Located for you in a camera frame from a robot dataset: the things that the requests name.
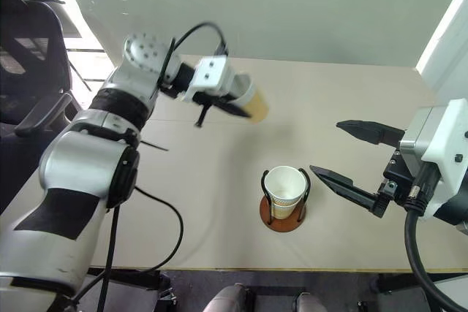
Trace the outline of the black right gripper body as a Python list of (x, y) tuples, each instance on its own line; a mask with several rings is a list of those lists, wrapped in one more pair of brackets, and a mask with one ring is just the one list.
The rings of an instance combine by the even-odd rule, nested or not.
[(399, 149), (393, 152), (388, 165), (383, 171), (383, 177), (390, 184), (388, 188), (393, 201), (403, 206), (412, 188), (414, 177), (411, 175)]

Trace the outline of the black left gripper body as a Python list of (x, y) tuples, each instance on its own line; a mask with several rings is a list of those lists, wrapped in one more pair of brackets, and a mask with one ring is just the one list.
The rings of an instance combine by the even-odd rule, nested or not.
[(201, 104), (201, 105), (206, 105), (206, 104), (211, 104), (211, 105), (216, 105), (216, 106), (224, 106), (226, 104), (230, 104), (231, 101), (235, 99), (235, 96), (232, 94), (225, 94), (222, 96), (219, 95), (210, 95), (207, 94), (206, 92), (197, 92), (193, 97), (192, 101)]

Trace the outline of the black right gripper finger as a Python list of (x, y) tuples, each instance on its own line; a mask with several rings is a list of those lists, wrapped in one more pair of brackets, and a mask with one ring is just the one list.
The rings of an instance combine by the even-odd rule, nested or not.
[(332, 170), (314, 165), (310, 165), (309, 168), (332, 192), (365, 208), (378, 218), (383, 217), (390, 201), (393, 200), (392, 194), (386, 194), (383, 191), (371, 194), (363, 189), (355, 187), (350, 178)]
[(398, 145), (405, 131), (392, 126), (373, 122), (347, 120), (336, 123), (336, 127), (344, 130), (353, 137), (374, 145)]

